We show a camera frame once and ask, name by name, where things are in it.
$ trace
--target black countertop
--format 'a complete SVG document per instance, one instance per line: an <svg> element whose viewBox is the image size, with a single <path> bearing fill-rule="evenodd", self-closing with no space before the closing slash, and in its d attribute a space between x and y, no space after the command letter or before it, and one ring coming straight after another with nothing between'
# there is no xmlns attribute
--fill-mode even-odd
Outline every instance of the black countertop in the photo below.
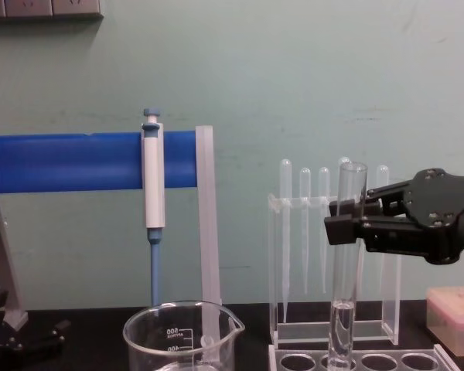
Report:
<svg viewBox="0 0 464 371"><path fill-rule="evenodd" d="M246 332L236 341L237 371L268 370L268 305L227 305L246 325ZM357 342L356 349L431 349L439 343L426 328L424 301L401 302L399 346L386 342ZM127 348L122 328L140 308L80 309L62 311L30 311L29 322L22 330L25 339L46 333L57 322L68 319L72 329L61 359L30 366L27 371L126 371ZM372 318L380 310L378 303L358 303L359 319ZM326 349L326 344L319 349ZM455 358L464 371L464 357Z"/></svg>

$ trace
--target pipette holder rack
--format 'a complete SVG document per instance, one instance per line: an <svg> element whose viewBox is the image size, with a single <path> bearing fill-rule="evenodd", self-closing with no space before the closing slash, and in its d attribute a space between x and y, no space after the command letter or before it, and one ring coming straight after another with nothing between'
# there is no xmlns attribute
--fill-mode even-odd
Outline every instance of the pipette holder rack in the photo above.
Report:
<svg viewBox="0 0 464 371"><path fill-rule="evenodd" d="M339 163L344 159L349 161L348 158L341 158ZM378 166L373 171L370 169L368 173L369 186L385 186L389 182L387 166ZM329 215L328 205L336 200L336 196L330 193L328 168L319 170L318 180L317 196L280 198L272 194L268 195L270 335L271 342L276 349L281 348L282 345L328 342L333 252L326 239L323 219ZM285 223L288 223L290 227L287 230ZM285 255L284 251L285 236L283 234L285 233L289 233L287 237L290 241L288 255ZM305 257L301 252L303 239L304 246L308 242L309 247L307 273L304 272L302 263ZM368 279L380 281L379 292L371 294L373 299L376 298L381 303L381 312L376 313L375 318L354 322L354 340L390 340L397 345L401 297L401 256L372 253L369 258L370 253L366 252L363 243L361 250L363 253L360 255L358 301L361 290L364 291L365 288L361 287L362 282ZM287 313L284 317L282 278L285 269L282 263L287 256L290 261L288 270L290 290L288 299L285 301ZM374 276L375 270L379 272L379 277Z"/></svg>

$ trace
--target green wall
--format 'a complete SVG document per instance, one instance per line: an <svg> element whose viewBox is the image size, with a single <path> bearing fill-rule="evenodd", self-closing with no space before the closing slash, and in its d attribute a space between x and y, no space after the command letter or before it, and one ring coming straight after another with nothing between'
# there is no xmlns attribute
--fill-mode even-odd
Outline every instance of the green wall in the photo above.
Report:
<svg viewBox="0 0 464 371"><path fill-rule="evenodd" d="M347 155L392 181L464 175L464 0L102 5L100 23L0 26L0 134L137 131L149 104L168 130L213 125L225 302L268 300L266 197L282 158L295 174ZM167 196L164 299L198 298L196 192ZM140 192L1 201L28 308L149 303ZM464 284L464 258L403 267L405 298Z"/></svg>

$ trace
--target plastic pipette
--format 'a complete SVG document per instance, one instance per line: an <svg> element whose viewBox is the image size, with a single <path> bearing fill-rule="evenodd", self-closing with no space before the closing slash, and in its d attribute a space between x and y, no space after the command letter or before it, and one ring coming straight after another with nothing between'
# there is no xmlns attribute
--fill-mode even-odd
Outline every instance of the plastic pipette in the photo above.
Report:
<svg viewBox="0 0 464 371"><path fill-rule="evenodd" d="M301 197L301 250L304 293L308 294L309 269L309 198L311 197L311 170L302 168L299 173L299 196Z"/></svg>
<svg viewBox="0 0 464 371"><path fill-rule="evenodd" d="M388 167L385 165L380 165L377 168L377 187L388 186L390 182L390 173L388 171ZM384 279L384 262L385 262L385 255L380 254L380 292L382 288L382 282Z"/></svg>
<svg viewBox="0 0 464 371"><path fill-rule="evenodd" d="M292 164L289 160L280 163L280 198L282 200L281 248L282 278L281 296L284 302L284 323L287 322L287 304L290 290L291 266L291 198L292 198Z"/></svg>
<svg viewBox="0 0 464 371"><path fill-rule="evenodd" d="M326 249L328 245L328 238L326 237L325 225L323 220L329 216L329 203L330 203L330 170L328 168L321 168L318 171L318 192L321 199L321 206L319 208L319 258L322 269L322 286L323 293L326 293Z"/></svg>
<svg viewBox="0 0 464 371"><path fill-rule="evenodd" d="M159 256L165 226L165 173L163 168L163 125L156 109L145 109L148 122L142 125L142 168L145 190L145 221L151 245L152 305L159 302Z"/></svg>

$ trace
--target pipette tip box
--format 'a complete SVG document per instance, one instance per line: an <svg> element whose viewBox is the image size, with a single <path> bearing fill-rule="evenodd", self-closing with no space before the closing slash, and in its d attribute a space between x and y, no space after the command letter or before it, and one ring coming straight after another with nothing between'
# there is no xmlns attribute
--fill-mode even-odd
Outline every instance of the pipette tip box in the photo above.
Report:
<svg viewBox="0 0 464 371"><path fill-rule="evenodd" d="M464 287L430 288L426 325L456 356L464 356Z"/></svg>

